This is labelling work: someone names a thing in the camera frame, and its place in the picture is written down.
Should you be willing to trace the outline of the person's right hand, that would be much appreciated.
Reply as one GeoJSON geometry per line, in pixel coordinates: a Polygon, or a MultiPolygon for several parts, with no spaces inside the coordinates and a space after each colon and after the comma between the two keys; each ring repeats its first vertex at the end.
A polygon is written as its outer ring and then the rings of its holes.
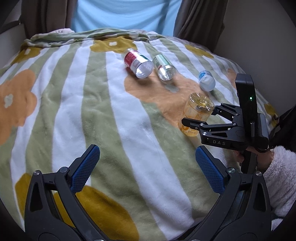
{"type": "MultiPolygon", "coordinates": [[[[269,168],[274,159],[274,152],[271,150],[265,153],[258,152],[254,147],[248,147],[246,150],[254,153],[257,156],[257,170],[259,170],[261,173],[264,173],[269,168]]],[[[244,157],[242,154],[239,151],[233,151],[233,153],[236,156],[236,161],[243,163],[244,157]]]]}

